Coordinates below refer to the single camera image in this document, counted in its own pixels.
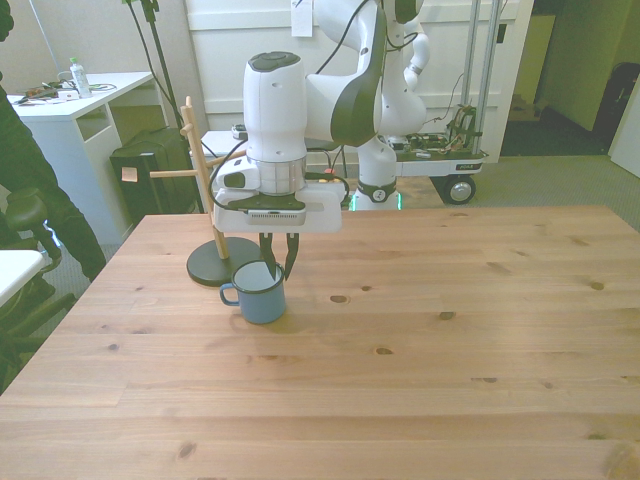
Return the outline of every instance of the person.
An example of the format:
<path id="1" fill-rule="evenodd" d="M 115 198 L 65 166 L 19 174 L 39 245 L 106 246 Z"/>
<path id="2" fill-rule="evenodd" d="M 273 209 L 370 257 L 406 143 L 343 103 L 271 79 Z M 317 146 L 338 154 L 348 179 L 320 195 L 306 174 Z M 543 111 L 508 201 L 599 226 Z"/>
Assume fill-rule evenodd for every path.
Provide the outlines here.
<path id="1" fill-rule="evenodd" d="M 14 21 L 8 0 L 0 0 L 0 42 L 13 29 Z M 35 187 L 44 194 L 48 226 L 82 267 L 82 273 L 93 281 L 106 264 L 104 253 L 84 215 L 60 188 L 53 167 L 45 159 L 33 139 L 31 130 L 7 99 L 0 84 L 0 185 L 10 192 Z M 0 215 L 0 242 L 13 243 L 12 234 Z"/>

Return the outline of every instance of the blue enamel mug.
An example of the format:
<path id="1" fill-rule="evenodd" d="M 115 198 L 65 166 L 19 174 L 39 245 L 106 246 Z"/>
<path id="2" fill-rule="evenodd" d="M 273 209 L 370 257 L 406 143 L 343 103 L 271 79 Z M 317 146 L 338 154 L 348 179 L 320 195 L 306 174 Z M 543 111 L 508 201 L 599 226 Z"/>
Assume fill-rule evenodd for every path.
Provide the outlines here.
<path id="1" fill-rule="evenodd" d="M 220 287 L 220 299 L 230 307 L 240 307 L 242 316 L 250 323 L 271 323 L 284 313 L 284 270 L 276 265 L 276 276 L 269 273 L 264 260 L 245 263 L 231 277 L 231 283 Z M 225 297 L 225 290 L 235 288 L 238 300 Z"/>

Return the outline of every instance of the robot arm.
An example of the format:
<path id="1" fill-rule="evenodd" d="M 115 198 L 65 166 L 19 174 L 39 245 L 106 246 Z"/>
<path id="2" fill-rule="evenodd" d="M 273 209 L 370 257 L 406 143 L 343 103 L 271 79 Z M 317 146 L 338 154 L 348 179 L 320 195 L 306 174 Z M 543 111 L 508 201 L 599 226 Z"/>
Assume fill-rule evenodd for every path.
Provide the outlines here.
<path id="1" fill-rule="evenodd" d="M 274 233 L 287 234 L 288 276 L 300 233 L 335 232 L 342 225 L 344 187 L 306 182 L 305 137 L 358 147 L 358 193 L 366 191 L 371 198 L 384 202 L 389 199 L 385 192 L 395 191 L 395 155 L 377 135 L 418 131 L 426 111 L 422 101 L 407 88 L 402 50 L 388 51 L 387 42 L 403 44 L 408 24 L 417 32 L 414 68 L 423 68 L 425 57 L 428 59 L 427 39 L 420 34 L 420 25 L 411 23 L 422 1 L 315 1 L 323 32 L 358 52 L 353 75 L 305 77 L 302 60 L 286 52 L 263 53 L 247 64 L 247 154 L 216 172 L 219 190 L 215 195 L 215 224 L 222 232 L 259 233 L 263 257 L 273 272 Z"/>
<path id="2" fill-rule="evenodd" d="M 404 71 L 404 79 L 407 85 L 411 91 L 415 91 L 418 86 L 418 77 L 427 66 L 427 63 L 429 63 L 431 48 L 429 45 L 429 37 L 424 33 L 418 17 L 407 22 L 405 32 L 407 36 L 415 35 L 415 39 L 411 43 L 413 46 L 413 57 L 409 62 L 409 66 Z"/>
<path id="3" fill-rule="evenodd" d="M 216 172 L 215 224 L 222 232 L 260 233 L 263 257 L 275 270 L 273 233 L 287 233 L 291 271 L 298 234 L 341 228 L 344 186 L 307 183 L 305 136 L 360 146 L 373 138 L 381 117 L 380 78 L 386 19 L 374 0 L 318 0 L 321 28 L 359 52 L 353 75 L 309 75 L 292 53 L 253 57 L 245 69 L 246 157 Z"/>

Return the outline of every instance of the white door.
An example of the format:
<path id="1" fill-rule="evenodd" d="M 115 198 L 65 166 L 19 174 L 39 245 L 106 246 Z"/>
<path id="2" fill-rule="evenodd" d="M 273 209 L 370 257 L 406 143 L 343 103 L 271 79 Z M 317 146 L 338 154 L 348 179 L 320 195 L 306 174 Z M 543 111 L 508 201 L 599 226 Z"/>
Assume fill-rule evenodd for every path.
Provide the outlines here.
<path id="1" fill-rule="evenodd" d="M 609 151 L 611 160 L 640 177 L 640 87 L 633 89 L 629 105 Z"/>

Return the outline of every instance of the black round base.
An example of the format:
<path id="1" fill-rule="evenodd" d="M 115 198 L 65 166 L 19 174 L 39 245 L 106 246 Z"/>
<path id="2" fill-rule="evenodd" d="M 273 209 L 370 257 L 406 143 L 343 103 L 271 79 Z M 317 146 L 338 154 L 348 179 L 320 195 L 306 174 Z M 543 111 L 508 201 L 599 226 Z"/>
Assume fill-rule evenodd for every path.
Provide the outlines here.
<path id="1" fill-rule="evenodd" d="M 219 287 L 231 281 L 238 267 L 252 260 L 259 260 L 260 247 L 245 238 L 227 238 L 229 258 L 222 260 L 216 242 L 211 241 L 196 248 L 187 260 L 191 279 L 207 287 Z"/>

